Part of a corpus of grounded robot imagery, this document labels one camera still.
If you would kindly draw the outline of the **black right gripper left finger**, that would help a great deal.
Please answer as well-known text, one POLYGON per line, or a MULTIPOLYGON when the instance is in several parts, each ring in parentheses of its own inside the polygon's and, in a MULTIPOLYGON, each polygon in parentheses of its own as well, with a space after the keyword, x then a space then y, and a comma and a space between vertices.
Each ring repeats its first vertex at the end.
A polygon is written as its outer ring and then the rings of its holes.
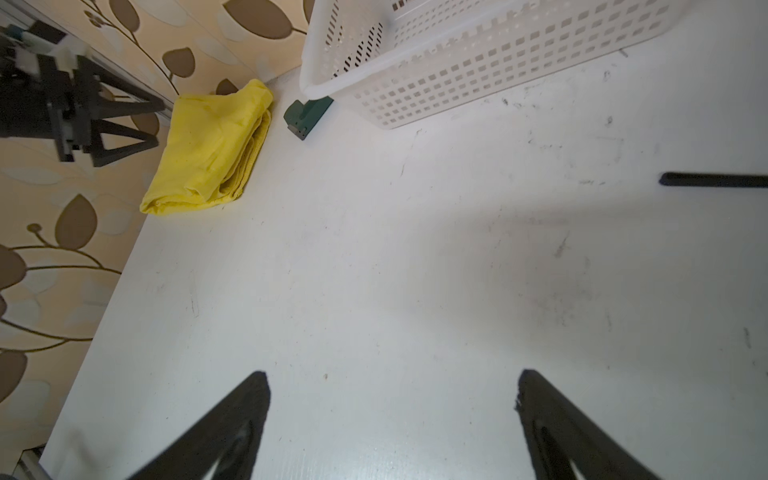
POLYGON ((249 479, 270 407, 267 374, 255 371, 134 479, 249 479))

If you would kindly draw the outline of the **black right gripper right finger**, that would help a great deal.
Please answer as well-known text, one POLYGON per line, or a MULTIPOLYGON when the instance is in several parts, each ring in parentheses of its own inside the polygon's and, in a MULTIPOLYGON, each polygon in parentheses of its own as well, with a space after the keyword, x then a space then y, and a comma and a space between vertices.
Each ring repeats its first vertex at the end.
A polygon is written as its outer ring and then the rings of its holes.
POLYGON ((655 479, 543 375, 524 370, 515 405, 538 479, 655 479))

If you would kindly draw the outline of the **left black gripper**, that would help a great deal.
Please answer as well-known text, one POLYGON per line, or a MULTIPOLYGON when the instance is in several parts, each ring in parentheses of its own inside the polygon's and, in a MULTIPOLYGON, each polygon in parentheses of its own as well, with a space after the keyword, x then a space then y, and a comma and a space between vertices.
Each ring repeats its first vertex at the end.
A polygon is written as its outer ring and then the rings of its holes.
MULTIPOLYGON (((1 28, 3 138, 51 140, 59 160, 72 162, 72 77, 76 68, 77 105, 90 119, 157 113, 166 108, 160 97, 78 56, 83 52, 81 40, 39 20, 26 29, 13 24, 1 28)), ((158 146, 154 135, 93 120, 87 153, 93 166, 101 168, 158 146)))

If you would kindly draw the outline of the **yellow trousers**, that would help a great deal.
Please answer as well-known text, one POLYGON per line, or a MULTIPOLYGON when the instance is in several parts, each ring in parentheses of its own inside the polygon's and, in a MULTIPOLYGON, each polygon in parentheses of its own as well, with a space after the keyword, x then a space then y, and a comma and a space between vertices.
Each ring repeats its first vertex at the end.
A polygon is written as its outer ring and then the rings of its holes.
POLYGON ((164 216, 240 198, 271 125, 272 92, 252 80, 228 95, 182 95, 140 211, 164 216))

